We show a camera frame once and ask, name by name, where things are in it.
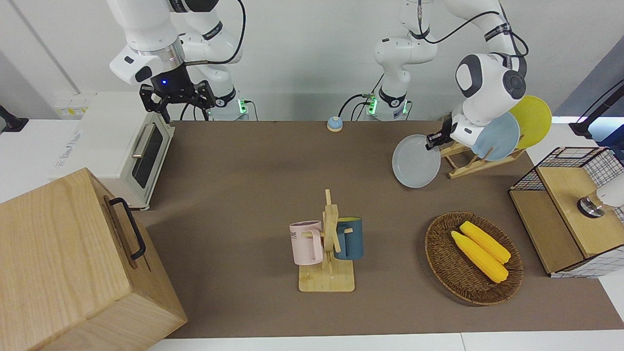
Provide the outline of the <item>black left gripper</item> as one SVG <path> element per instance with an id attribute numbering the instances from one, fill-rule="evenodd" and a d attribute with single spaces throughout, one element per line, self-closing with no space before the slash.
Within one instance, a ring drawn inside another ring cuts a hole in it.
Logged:
<path id="1" fill-rule="evenodd" d="M 453 129 L 453 121 L 450 116 L 445 116 L 443 118 L 443 125 L 438 133 L 428 134 L 428 139 L 426 143 L 426 149 L 428 151 L 442 146 L 451 141 L 450 134 Z"/>

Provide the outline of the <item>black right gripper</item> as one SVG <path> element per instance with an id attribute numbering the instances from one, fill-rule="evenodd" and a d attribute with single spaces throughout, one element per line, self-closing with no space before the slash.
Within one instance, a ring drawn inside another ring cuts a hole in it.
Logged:
<path id="1" fill-rule="evenodd" d="M 216 106 L 216 97 L 207 80 L 190 86 L 174 88 L 169 92 L 165 91 L 165 86 L 149 86 L 142 84 L 139 89 L 139 96 L 148 112 L 158 112 L 165 123 L 170 124 L 170 114 L 167 111 L 169 104 L 189 104 L 201 110 L 205 121 L 210 120 L 210 108 Z"/>

